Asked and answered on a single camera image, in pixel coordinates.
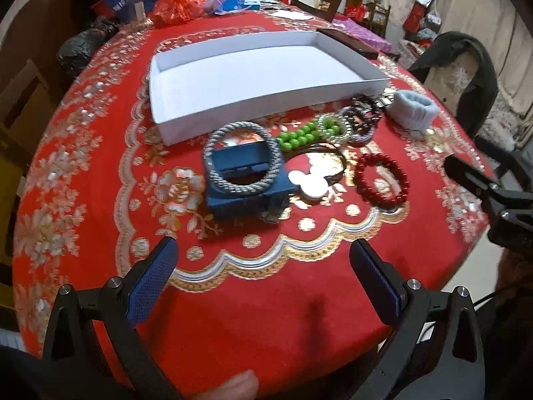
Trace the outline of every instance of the human hand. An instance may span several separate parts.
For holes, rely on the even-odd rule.
[[[191,400],[253,400],[258,393],[259,380],[252,370],[237,374],[219,387],[194,396]]]

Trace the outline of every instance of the braided silver bangle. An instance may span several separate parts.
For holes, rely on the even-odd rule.
[[[259,182],[251,183],[249,185],[236,185],[228,182],[226,179],[223,179],[223,177],[220,176],[217,171],[215,171],[215,166],[213,164],[213,149],[215,147],[215,143],[225,137],[226,134],[237,129],[249,129],[260,135],[263,140],[265,140],[268,150],[270,151],[270,168],[266,172],[265,177],[259,180]],[[281,171],[283,157],[281,155],[278,142],[272,138],[272,135],[270,135],[265,128],[250,121],[236,121],[234,123],[224,125],[220,129],[217,129],[215,132],[213,132],[211,138],[204,147],[204,165],[207,177],[215,188],[222,192],[248,196],[265,192],[274,184],[279,172]]]
[[[326,120],[331,120],[338,127],[340,127],[340,132],[342,135],[330,135],[327,133]],[[322,114],[316,121],[316,130],[320,134],[320,137],[331,144],[343,144],[347,143],[353,137],[353,129],[350,123],[342,116],[339,116],[336,113],[325,113]]]
[[[342,110],[339,111],[339,114],[343,117],[346,117],[348,113],[351,113],[355,110],[354,107],[352,106],[345,106]],[[361,134],[358,134],[356,130],[354,130],[352,132],[352,136],[350,137],[350,142],[351,143],[354,143],[354,144],[361,144],[361,145],[364,145],[364,144],[368,144],[370,142],[370,140],[372,140],[372,138],[374,138],[374,133],[376,132],[376,127],[374,125],[370,125],[370,129],[368,130],[368,132],[364,135],[361,135]]]

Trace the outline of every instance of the blue gripper pad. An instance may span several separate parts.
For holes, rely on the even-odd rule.
[[[383,262],[365,239],[357,239],[350,246],[350,264],[381,322],[396,326],[403,307],[398,272]],[[391,273],[396,274],[392,282]]]
[[[163,238],[145,260],[135,263],[132,271],[139,263],[146,263],[145,271],[129,293],[126,313],[126,318],[132,327],[148,318],[159,294],[176,267],[178,263],[177,242],[169,237]]]

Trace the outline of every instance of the cable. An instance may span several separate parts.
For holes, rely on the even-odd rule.
[[[529,274],[529,275],[522,277],[519,280],[513,281],[512,283],[507,284],[505,287],[499,288],[498,290],[495,290],[492,293],[489,293],[488,295],[484,296],[478,301],[475,301],[474,307],[477,307],[479,304],[483,304],[484,302],[488,301],[491,298],[494,298],[494,296],[499,295],[502,292],[505,292],[511,288],[517,287],[520,284],[525,283],[527,280],[532,280],[532,279],[533,279],[533,274]]]
[[[526,275],[526,276],[522,277],[519,280],[513,281],[512,283],[507,284],[505,287],[499,288],[498,290],[495,290],[492,293],[489,293],[488,295],[485,295],[483,298],[478,299],[477,301],[474,302],[474,307],[477,307],[478,305],[483,304],[484,302],[488,301],[489,299],[494,298],[494,296],[497,296],[500,293],[503,293],[503,292],[505,292],[507,290],[510,290],[511,288],[515,288],[515,287],[521,285],[522,283],[525,283],[526,281],[532,280],[532,279],[533,279],[533,274],[529,274],[529,275]],[[420,334],[420,337],[419,337],[420,340],[422,340],[424,338],[424,336],[426,335],[427,331],[429,331],[434,326],[435,326],[435,322],[432,322],[431,325],[427,326],[422,331],[422,333]]]

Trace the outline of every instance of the blue jewelry box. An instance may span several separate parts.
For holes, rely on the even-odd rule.
[[[264,141],[215,149],[213,164],[217,173],[226,180],[242,179],[268,170],[270,152]],[[296,192],[283,166],[274,184],[263,193],[241,196],[221,192],[215,188],[208,177],[207,207],[217,221],[235,217],[251,216],[263,212],[282,211],[289,206],[289,194]]]

